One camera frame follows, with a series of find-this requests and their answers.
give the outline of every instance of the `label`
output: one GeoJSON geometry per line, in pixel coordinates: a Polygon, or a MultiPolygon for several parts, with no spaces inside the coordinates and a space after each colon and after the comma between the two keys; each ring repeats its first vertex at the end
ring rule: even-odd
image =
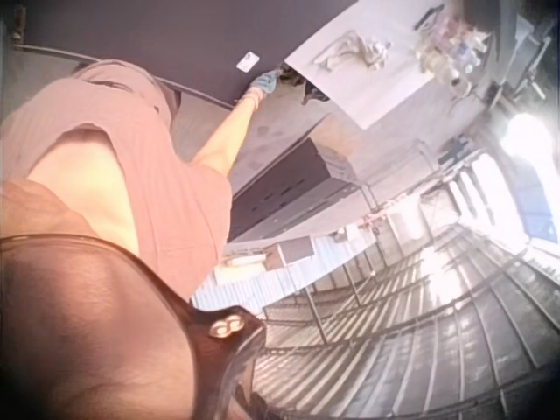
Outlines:
{"type": "Polygon", "coordinates": [[[258,63],[261,58],[256,55],[255,53],[249,51],[245,54],[245,56],[241,59],[239,63],[237,63],[237,68],[239,68],[242,72],[248,72],[253,66],[258,63]]]}

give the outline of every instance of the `hand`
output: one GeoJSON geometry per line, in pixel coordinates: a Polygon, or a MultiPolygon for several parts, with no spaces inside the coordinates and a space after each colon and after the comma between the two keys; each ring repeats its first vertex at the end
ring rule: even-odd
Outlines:
{"type": "Polygon", "coordinates": [[[248,90],[251,88],[259,88],[263,94],[269,95],[274,92],[274,89],[276,89],[279,75],[279,70],[272,70],[271,72],[263,73],[251,82],[248,90]]]}

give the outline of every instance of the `dark object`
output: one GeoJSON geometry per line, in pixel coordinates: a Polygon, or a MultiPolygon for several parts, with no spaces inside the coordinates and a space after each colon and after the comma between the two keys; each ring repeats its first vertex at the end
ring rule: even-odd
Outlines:
{"type": "MultiPolygon", "coordinates": [[[[188,336],[197,373],[192,418],[197,420],[226,418],[228,405],[245,367],[264,347],[265,326],[256,317],[239,306],[219,311],[200,311],[172,291],[138,257],[100,239],[72,234],[14,236],[3,238],[0,241],[0,249],[3,267],[1,290],[11,292],[11,294],[3,295],[2,321],[5,328],[15,325],[10,323],[10,308],[20,307],[20,304],[22,308],[25,307],[19,301],[10,301],[8,304],[7,299],[11,296],[20,297],[20,300],[28,298],[28,294],[16,293],[14,290],[16,285],[21,284],[22,281],[35,280],[37,274],[34,273],[40,273],[40,276],[46,278],[54,273],[60,273],[63,276],[65,274],[75,276],[75,273],[83,273],[83,276],[94,277],[98,276],[99,267],[110,267],[115,281],[127,277],[129,281],[145,284],[153,292],[154,300],[161,302],[164,308],[174,315],[183,332],[188,336]],[[75,269],[68,270],[65,264],[52,264],[52,261],[64,258],[64,254],[77,257],[75,269]],[[91,269],[92,265],[84,266],[82,258],[87,258],[95,269],[91,269]],[[49,266],[41,263],[44,261],[48,261],[49,266]],[[30,272],[24,272],[25,270],[21,267],[28,265],[31,267],[30,272]],[[242,319],[243,327],[240,331],[223,339],[213,338],[209,335],[209,331],[216,321],[232,315],[242,319]]],[[[8,369],[9,366],[3,366],[1,385],[9,385],[11,382],[8,377],[8,369]]],[[[10,390],[14,391],[16,395],[20,394],[13,387],[10,390]]],[[[0,399],[0,403],[5,404],[4,399],[0,399]]]]}
{"type": "Polygon", "coordinates": [[[267,247],[264,252],[266,253],[266,260],[264,261],[266,270],[281,269],[315,255],[312,238],[309,236],[275,243],[267,247]]]}
{"type": "Polygon", "coordinates": [[[347,159],[310,138],[234,198],[229,240],[272,238],[356,190],[347,159]]]}
{"type": "Polygon", "coordinates": [[[311,99],[317,99],[318,101],[322,102],[331,100],[331,98],[321,92],[315,85],[313,85],[304,76],[302,76],[290,66],[283,65],[283,72],[282,74],[280,74],[279,79],[283,84],[291,85],[294,87],[305,84],[304,99],[302,100],[302,105],[306,105],[307,102],[311,99]]]}
{"type": "Polygon", "coordinates": [[[331,98],[329,98],[326,94],[321,92],[315,85],[313,85],[308,80],[305,81],[304,91],[305,91],[305,96],[304,96],[304,100],[301,102],[302,105],[306,105],[307,102],[310,101],[311,99],[316,99],[321,102],[327,102],[331,100],[331,98]]]}
{"type": "Polygon", "coordinates": [[[483,32],[499,29],[500,2],[501,0],[465,0],[465,20],[483,32]]]}
{"type": "Polygon", "coordinates": [[[438,18],[439,13],[444,9],[444,5],[440,4],[438,7],[430,7],[428,11],[424,13],[424,15],[420,18],[418,22],[412,27],[414,31],[418,31],[426,21],[434,15],[434,21],[438,18]]]}
{"type": "Polygon", "coordinates": [[[467,0],[464,4],[465,20],[483,32],[493,33],[492,48],[496,50],[496,62],[492,77],[502,84],[508,74],[515,53],[517,30],[517,5],[512,0],[467,0]]]}
{"type": "Polygon", "coordinates": [[[25,43],[125,60],[233,105],[260,73],[277,67],[354,0],[28,0],[25,43]],[[235,66],[260,57],[244,73],[235,66]]]}

